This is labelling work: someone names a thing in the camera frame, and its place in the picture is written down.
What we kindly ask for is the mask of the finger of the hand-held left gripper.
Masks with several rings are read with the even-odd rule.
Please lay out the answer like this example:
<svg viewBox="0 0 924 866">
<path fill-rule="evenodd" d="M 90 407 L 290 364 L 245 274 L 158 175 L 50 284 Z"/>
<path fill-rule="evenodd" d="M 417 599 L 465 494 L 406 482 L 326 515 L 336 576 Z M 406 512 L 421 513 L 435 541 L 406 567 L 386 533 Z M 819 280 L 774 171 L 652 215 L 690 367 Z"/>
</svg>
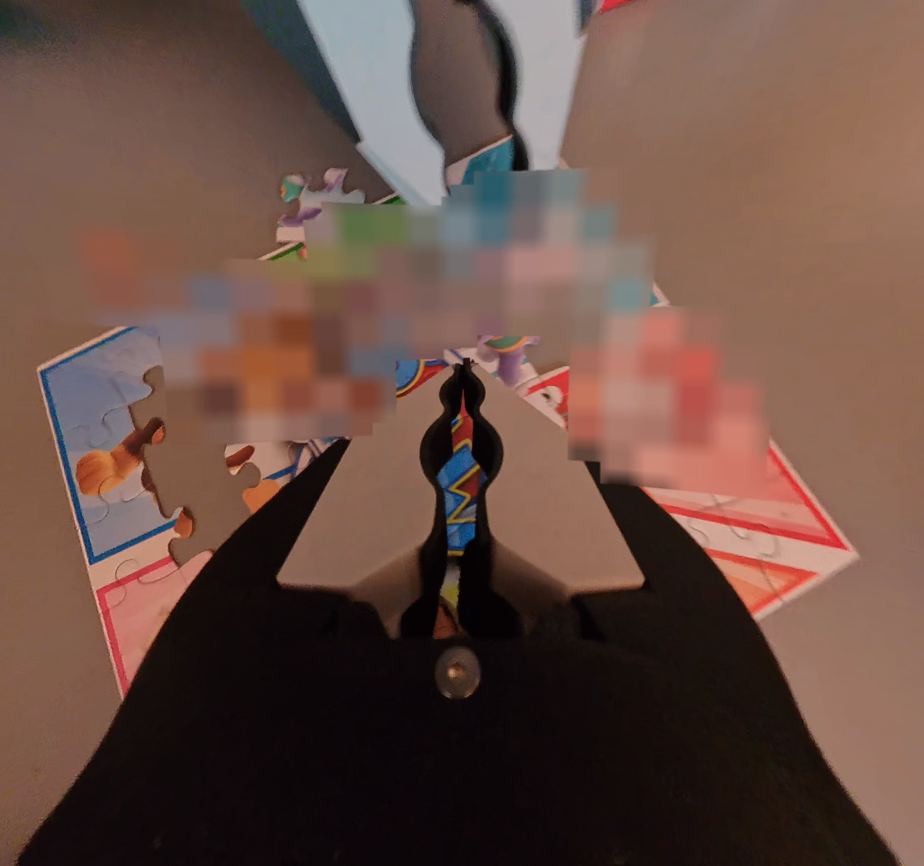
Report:
<svg viewBox="0 0 924 866">
<path fill-rule="evenodd" d="M 475 9 L 495 57 L 512 168 L 556 167 L 595 0 L 460 1 Z"/>
<path fill-rule="evenodd" d="M 411 0 L 296 0 L 357 133 L 357 149 L 405 202 L 438 206 L 445 152 L 413 91 Z"/>
</svg>

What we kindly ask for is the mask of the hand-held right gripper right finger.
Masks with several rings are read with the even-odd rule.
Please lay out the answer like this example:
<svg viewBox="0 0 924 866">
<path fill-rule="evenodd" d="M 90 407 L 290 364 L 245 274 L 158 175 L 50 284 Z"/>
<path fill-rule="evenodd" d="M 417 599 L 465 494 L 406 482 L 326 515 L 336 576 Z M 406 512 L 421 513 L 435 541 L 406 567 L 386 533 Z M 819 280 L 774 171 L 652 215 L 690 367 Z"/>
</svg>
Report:
<svg viewBox="0 0 924 866">
<path fill-rule="evenodd" d="M 472 361 L 462 383 L 484 475 L 462 558 L 468 635 L 517 637 L 575 597 L 640 590 L 641 568 L 554 412 Z"/>
</svg>

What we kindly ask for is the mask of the cartoon jigsaw puzzle piece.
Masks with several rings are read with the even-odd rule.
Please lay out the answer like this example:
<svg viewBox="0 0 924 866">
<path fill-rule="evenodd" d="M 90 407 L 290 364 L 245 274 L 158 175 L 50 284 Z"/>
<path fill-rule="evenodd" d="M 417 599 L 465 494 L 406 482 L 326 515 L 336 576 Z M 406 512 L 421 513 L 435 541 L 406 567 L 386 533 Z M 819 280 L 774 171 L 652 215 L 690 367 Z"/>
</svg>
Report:
<svg viewBox="0 0 924 866">
<path fill-rule="evenodd" d="M 461 397 L 451 423 L 452 450 L 437 479 L 444 492 L 447 565 L 438 595 L 433 638 L 447 640 L 462 634 L 458 600 L 461 562 L 475 536 L 478 496 L 484 473 L 473 452 L 473 421 Z"/>
</svg>

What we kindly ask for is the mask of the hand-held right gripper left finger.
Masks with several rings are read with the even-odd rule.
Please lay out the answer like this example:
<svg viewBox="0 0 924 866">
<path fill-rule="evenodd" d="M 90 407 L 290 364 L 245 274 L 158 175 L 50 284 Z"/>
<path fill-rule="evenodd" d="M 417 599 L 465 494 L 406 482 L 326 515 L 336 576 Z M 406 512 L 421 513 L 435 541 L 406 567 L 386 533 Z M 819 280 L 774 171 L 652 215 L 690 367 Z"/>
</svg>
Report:
<svg viewBox="0 0 924 866">
<path fill-rule="evenodd" d="M 393 636 L 432 639 L 447 568 L 445 494 L 462 398 L 446 367 L 350 441 L 278 575 L 371 605 Z"/>
</svg>

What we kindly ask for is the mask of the assembled cartoon jigsaw puzzle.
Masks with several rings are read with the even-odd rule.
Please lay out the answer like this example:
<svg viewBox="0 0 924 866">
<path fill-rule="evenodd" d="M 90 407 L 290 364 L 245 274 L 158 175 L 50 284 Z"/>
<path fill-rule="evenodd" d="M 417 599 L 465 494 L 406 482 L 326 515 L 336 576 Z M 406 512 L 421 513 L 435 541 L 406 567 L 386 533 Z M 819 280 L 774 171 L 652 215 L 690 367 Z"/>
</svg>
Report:
<svg viewBox="0 0 924 866">
<path fill-rule="evenodd" d="M 476 359 L 475 349 L 448 350 L 441 359 L 400 362 L 397 396 L 422 387 L 444 368 Z M 121 328 L 38 369 L 41 391 L 61 462 L 77 532 L 120 698 L 179 597 L 203 566 L 179 570 L 168 542 L 181 534 L 176 517 L 163 517 L 143 487 L 138 443 L 122 436 L 136 427 L 129 406 L 145 398 L 142 373 L 160 365 L 149 331 Z M 543 401 L 567 422 L 567 366 L 540 375 L 519 366 L 514 389 Z M 333 441 L 231 444 L 227 456 L 260 468 L 260 485 L 247 494 L 275 494 Z M 689 491 L 648 491 L 705 549 L 754 618 L 764 618 L 834 574 L 859 553 L 770 443 L 769 489 L 762 498 Z"/>
</svg>

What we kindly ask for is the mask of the blue and white puzzle piece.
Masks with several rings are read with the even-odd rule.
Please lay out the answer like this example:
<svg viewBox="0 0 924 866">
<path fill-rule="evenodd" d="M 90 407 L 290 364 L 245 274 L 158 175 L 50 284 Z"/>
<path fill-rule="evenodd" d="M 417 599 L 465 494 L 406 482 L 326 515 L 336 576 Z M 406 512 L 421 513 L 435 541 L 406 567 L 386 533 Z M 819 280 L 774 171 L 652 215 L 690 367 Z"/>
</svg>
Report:
<svg viewBox="0 0 924 866">
<path fill-rule="evenodd" d="M 514 141 L 511 136 L 491 143 L 474 154 L 465 156 L 446 167 L 448 189 L 471 185 L 476 175 L 491 172 L 509 172 L 514 164 Z"/>
</svg>

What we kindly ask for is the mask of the brown desk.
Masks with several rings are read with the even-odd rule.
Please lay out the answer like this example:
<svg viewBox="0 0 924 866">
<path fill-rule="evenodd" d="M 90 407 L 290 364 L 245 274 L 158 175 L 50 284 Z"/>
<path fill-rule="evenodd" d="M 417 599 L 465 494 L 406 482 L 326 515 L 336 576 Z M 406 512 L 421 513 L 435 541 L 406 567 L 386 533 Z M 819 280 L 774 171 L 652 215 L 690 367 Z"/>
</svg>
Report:
<svg viewBox="0 0 924 866">
<path fill-rule="evenodd" d="M 717 319 L 860 561 L 763 626 L 820 745 L 922 864 L 922 0 L 643 0 L 590 26 L 565 156 Z M 119 704 L 37 367 L 70 239 L 205 266 L 283 175 L 382 186 L 237 0 L 2 0 L 2 864 Z"/>
</svg>

